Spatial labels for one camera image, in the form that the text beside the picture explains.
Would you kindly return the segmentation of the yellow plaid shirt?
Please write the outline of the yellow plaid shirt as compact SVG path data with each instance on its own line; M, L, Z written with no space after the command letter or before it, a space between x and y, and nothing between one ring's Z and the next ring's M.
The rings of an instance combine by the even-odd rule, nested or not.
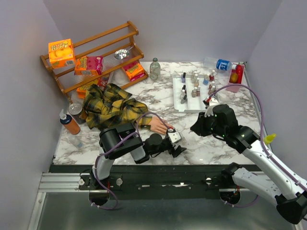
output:
M139 126L147 126L152 120L151 116L142 116L149 111L146 104L113 83L107 84L103 90L92 84L86 90L83 109L87 113L86 123L90 129L103 130L137 122Z

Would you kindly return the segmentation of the yellow object behind arm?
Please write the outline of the yellow object behind arm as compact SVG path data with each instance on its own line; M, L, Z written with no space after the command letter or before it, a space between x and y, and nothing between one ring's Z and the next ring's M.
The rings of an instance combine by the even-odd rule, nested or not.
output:
M264 143L266 144L266 145L269 145L269 144L271 144L273 141L274 141L274 139L277 137L277 135L275 134L275 133L273 133L273 134L270 134L270 135L267 135L267 136L265 136L264 138L263 138L263 141L264 141Z

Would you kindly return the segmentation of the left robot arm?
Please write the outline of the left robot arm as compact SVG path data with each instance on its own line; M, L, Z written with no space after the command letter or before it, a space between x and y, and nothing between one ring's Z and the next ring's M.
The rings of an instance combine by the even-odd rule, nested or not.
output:
M187 150L180 146L182 136L174 129L167 130L165 137L154 133L143 141L132 124L124 124L101 131L99 137L100 153L90 177L90 184L95 189L102 189L106 185L114 161L127 153L136 164L142 164L165 151L176 158Z

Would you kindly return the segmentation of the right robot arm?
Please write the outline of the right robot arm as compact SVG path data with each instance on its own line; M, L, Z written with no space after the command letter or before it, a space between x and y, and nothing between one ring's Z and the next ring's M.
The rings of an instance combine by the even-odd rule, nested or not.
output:
M221 139L255 163L270 179L258 178L232 163L229 171L221 175L223 186L230 188L236 184L249 189L275 205L278 213L292 224L298 224L307 215L307 181L276 157L254 130L239 125L228 105L209 106L206 112L199 113L190 130L201 137Z

